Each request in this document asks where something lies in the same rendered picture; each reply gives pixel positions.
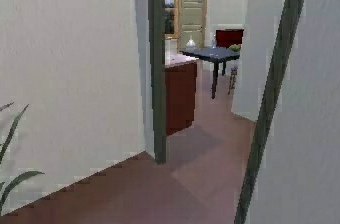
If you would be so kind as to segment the pale green room door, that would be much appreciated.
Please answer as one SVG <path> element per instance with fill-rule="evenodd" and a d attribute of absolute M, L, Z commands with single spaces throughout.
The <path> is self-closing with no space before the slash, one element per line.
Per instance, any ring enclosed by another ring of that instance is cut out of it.
<path fill-rule="evenodd" d="M 192 39 L 198 48 L 204 46 L 206 0 L 180 0 L 178 48 L 187 47 Z"/>

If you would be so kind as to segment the framed wall picture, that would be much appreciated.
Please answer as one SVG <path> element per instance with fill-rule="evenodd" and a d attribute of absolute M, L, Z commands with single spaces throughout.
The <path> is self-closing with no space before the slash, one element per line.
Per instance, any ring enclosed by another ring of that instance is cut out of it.
<path fill-rule="evenodd" d="M 179 0 L 164 0 L 165 38 L 179 37 Z"/>

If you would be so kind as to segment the dark blue table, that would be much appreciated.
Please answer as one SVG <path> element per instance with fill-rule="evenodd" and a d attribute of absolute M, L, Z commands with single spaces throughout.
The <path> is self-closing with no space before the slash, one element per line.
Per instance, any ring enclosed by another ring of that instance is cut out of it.
<path fill-rule="evenodd" d="M 226 63 L 228 61 L 237 60 L 240 57 L 239 52 L 224 47 L 204 47 L 204 48 L 183 48 L 180 53 L 185 56 L 195 57 L 202 61 L 210 62 L 214 65 L 213 81 L 211 86 L 211 98 L 216 97 L 219 64 L 223 64 L 222 74 L 225 74 Z"/>

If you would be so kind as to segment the dark red chest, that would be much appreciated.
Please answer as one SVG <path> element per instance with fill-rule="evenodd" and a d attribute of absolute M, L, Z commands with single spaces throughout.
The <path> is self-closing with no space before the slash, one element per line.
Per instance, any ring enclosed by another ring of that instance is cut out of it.
<path fill-rule="evenodd" d="M 233 44 L 241 44 L 243 33 L 243 29 L 217 30 L 215 33 L 216 46 L 228 48 Z"/>

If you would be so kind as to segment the dark red kitchen cabinet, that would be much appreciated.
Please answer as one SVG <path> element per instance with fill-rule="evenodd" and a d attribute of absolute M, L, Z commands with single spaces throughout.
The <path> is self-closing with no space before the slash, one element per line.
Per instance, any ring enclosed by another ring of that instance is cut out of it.
<path fill-rule="evenodd" d="M 197 62 L 196 58 L 173 54 L 165 63 L 167 135 L 190 127 L 194 121 Z"/>

